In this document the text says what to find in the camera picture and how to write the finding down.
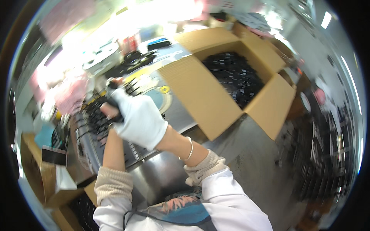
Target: bracelet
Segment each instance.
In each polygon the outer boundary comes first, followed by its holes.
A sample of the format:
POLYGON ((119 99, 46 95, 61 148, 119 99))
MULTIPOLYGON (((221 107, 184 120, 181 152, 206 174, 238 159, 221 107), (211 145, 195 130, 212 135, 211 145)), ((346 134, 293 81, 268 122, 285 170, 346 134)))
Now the bracelet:
POLYGON ((189 136, 187 136, 186 138, 188 138, 190 143, 191 143, 191 151, 190 151, 189 157, 185 160, 182 160, 182 161, 188 161, 190 159, 191 155, 193 154, 193 148, 194 148, 193 142, 191 141, 191 138, 189 136))

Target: gloved hand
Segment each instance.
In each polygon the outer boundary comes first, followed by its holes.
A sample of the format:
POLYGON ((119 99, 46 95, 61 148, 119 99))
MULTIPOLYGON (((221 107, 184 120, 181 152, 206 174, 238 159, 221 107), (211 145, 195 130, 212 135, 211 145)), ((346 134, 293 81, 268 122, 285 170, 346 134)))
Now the gloved hand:
POLYGON ((117 102, 124 118, 123 123, 114 123, 118 136, 153 150, 166 133, 168 122, 163 119, 152 98, 147 95, 132 97, 121 88, 114 90, 111 97, 117 102))

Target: floor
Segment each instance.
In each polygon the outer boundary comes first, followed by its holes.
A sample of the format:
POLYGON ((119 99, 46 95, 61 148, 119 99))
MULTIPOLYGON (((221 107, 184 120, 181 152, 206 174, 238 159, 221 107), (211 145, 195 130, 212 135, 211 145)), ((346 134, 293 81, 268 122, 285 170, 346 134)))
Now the floor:
POLYGON ((294 180, 287 152, 293 125, 286 122, 276 142, 256 123, 249 126, 248 148, 228 166, 245 193, 269 216, 273 230, 286 231, 299 222, 306 208, 306 203, 298 202, 292 195, 294 180), (275 164, 279 159, 280 166, 275 164))

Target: phone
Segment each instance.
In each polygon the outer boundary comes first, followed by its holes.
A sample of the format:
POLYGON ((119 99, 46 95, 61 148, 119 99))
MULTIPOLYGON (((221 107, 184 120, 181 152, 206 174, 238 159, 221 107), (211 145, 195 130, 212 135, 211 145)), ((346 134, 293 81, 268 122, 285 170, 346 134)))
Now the phone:
POLYGON ((41 158, 43 161, 48 163, 67 166, 67 151, 61 149, 43 145, 41 158))

